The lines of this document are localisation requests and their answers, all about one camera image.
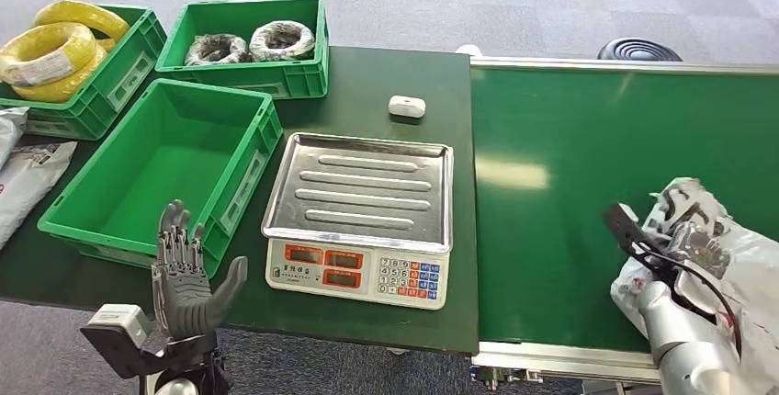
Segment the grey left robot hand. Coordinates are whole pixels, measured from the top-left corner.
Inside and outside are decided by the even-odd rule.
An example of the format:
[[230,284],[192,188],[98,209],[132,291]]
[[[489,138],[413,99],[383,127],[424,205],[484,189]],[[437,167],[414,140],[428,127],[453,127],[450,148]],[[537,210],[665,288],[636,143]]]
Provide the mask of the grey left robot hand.
[[188,229],[190,212],[181,200],[169,202],[159,220],[152,300],[161,331],[184,340],[213,333],[223,322],[248,276],[248,258],[231,261],[226,278],[213,289],[205,271],[201,241],[204,225]]

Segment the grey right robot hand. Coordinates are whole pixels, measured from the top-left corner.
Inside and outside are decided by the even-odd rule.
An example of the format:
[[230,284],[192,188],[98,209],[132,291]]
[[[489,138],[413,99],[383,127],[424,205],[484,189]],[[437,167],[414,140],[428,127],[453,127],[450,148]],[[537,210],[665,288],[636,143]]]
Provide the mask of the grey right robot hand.
[[676,261],[689,260],[711,276],[722,279],[731,261],[729,250],[718,237],[710,236],[691,221],[678,224],[668,245],[668,256]]

